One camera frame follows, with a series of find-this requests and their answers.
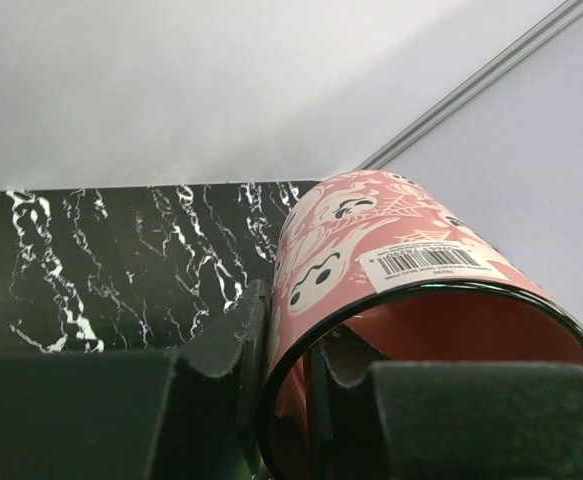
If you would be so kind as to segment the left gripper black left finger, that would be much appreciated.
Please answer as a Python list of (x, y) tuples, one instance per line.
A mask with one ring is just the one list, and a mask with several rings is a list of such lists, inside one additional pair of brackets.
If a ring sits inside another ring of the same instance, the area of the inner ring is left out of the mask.
[(0, 353), (0, 479), (254, 479), (268, 286), (185, 345)]

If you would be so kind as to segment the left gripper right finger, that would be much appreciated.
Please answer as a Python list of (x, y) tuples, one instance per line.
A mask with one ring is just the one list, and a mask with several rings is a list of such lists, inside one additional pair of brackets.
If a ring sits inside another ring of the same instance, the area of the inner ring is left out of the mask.
[(316, 479), (583, 479), (583, 367), (393, 361), (341, 326), (308, 353)]

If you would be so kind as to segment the pink cup brown lid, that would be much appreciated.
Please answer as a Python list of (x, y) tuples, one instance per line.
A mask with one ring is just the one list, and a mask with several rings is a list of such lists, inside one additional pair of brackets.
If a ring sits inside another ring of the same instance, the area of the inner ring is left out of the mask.
[(392, 360), (583, 366), (583, 326), (421, 186), (377, 170), (331, 177), (278, 240), (257, 435), (281, 479), (308, 439), (308, 351), (339, 326)]

